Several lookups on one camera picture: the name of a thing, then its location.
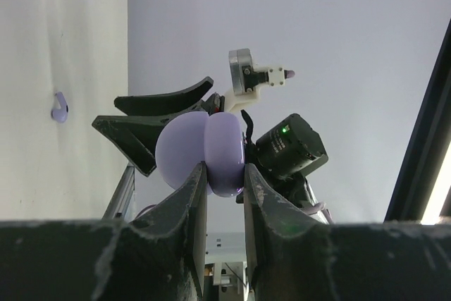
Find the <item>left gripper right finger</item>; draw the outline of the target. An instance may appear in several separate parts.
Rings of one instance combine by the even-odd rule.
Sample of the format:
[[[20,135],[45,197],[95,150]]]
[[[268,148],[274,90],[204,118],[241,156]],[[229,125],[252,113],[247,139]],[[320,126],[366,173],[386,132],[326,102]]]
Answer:
[[[450,226],[324,224],[245,169],[248,274],[256,300],[449,300]]]

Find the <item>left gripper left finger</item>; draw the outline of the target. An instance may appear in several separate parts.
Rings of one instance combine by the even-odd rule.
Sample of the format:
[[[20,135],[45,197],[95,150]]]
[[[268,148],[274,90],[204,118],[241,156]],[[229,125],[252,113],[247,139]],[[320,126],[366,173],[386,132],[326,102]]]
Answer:
[[[206,166],[138,219],[1,224],[2,300],[200,300]]]

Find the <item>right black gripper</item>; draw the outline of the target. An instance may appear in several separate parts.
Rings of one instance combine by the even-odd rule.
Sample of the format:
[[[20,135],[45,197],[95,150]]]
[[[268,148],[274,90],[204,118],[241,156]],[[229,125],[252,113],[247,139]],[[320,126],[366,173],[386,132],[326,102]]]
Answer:
[[[207,76],[176,92],[116,97],[114,106],[127,116],[97,116],[92,127],[111,141],[142,175],[150,176],[156,169],[156,142],[171,121],[171,118],[163,116],[197,104],[213,85],[214,80]],[[201,107],[210,115],[239,113],[246,125],[244,139],[247,146],[252,143],[254,122],[246,109],[253,103],[254,95],[251,93],[236,95],[226,92],[224,95],[213,93]]]

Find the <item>purple round charging case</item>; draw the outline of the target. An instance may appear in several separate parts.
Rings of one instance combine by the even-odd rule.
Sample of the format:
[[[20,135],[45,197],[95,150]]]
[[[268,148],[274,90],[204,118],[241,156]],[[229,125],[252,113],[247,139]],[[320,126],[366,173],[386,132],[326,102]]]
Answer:
[[[244,186],[245,151],[240,122],[233,113],[184,113],[161,131],[155,162],[162,178],[178,189],[200,162],[207,186],[219,197],[235,197]]]

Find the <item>purple earbud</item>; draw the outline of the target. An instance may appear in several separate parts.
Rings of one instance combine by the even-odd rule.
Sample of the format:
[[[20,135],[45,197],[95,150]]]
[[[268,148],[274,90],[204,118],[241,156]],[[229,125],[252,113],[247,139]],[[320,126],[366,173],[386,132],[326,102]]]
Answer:
[[[51,110],[51,117],[58,123],[65,123],[69,114],[68,103],[62,92],[57,92],[55,98],[59,107],[55,107]]]

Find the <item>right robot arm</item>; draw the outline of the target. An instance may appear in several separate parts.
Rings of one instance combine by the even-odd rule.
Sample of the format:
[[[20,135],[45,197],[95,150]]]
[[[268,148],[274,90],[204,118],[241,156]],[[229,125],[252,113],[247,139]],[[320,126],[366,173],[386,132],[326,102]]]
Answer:
[[[320,135],[298,114],[290,114],[259,139],[250,115],[234,113],[211,78],[178,92],[117,97],[117,116],[97,116],[93,127],[111,141],[144,176],[159,171],[173,189],[193,168],[206,165],[207,190],[244,200],[245,166],[253,164],[277,193],[307,215],[330,222],[307,176],[328,160]]]

